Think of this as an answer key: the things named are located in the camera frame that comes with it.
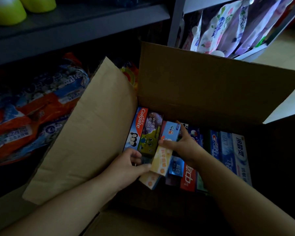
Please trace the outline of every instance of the metal shelf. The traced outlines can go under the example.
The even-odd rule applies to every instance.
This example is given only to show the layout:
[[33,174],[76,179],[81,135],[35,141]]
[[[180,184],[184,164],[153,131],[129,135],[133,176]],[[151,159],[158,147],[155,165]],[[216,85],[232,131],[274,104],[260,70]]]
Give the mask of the metal shelf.
[[232,0],[186,0],[184,6],[184,13],[190,13],[228,1]]
[[119,8],[81,3],[28,14],[15,26],[0,27],[0,65],[170,19],[164,4]]

